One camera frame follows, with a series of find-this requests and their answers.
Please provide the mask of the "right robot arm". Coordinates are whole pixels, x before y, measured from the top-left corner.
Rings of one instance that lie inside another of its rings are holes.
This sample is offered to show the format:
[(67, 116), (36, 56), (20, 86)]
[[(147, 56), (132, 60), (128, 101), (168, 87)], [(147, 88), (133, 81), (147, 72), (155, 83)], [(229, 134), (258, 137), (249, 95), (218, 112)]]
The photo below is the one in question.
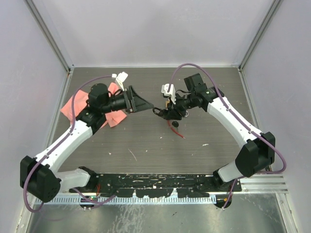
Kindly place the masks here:
[(187, 91), (183, 96), (174, 85), (164, 84), (161, 93), (168, 98), (163, 113), (165, 120), (181, 120), (188, 110), (201, 108), (215, 117), (236, 140), (240, 151), (234, 161), (213, 172), (213, 185), (225, 191), (239, 177), (251, 177), (275, 161), (276, 139), (271, 132), (263, 133), (248, 122), (228, 101), (223, 92), (207, 87), (200, 74), (184, 79)]

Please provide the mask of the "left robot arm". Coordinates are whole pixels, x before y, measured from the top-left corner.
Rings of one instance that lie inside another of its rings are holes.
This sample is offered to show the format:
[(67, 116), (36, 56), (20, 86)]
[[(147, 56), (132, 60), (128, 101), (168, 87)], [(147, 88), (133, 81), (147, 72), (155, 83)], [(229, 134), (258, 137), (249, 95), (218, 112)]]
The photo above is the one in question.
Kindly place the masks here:
[(20, 186), (23, 197), (30, 193), (46, 203), (59, 192), (81, 187), (93, 192), (99, 183), (97, 174), (84, 166), (69, 172), (59, 172), (66, 159), (106, 122), (106, 114), (125, 110), (136, 113), (153, 109), (153, 104), (140, 97), (132, 86), (120, 94), (108, 91), (105, 84), (92, 86), (85, 108), (75, 121), (53, 144), (34, 158), (25, 156), (20, 162)]

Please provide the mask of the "black-headed key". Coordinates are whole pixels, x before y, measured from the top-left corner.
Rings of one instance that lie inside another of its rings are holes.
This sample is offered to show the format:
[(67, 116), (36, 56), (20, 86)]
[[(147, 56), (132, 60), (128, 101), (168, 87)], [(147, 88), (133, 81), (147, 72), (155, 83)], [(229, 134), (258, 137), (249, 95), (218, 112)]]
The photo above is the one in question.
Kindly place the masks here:
[(172, 121), (172, 126), (175, 128), (179, 127), (179, 123), (177, 121)]

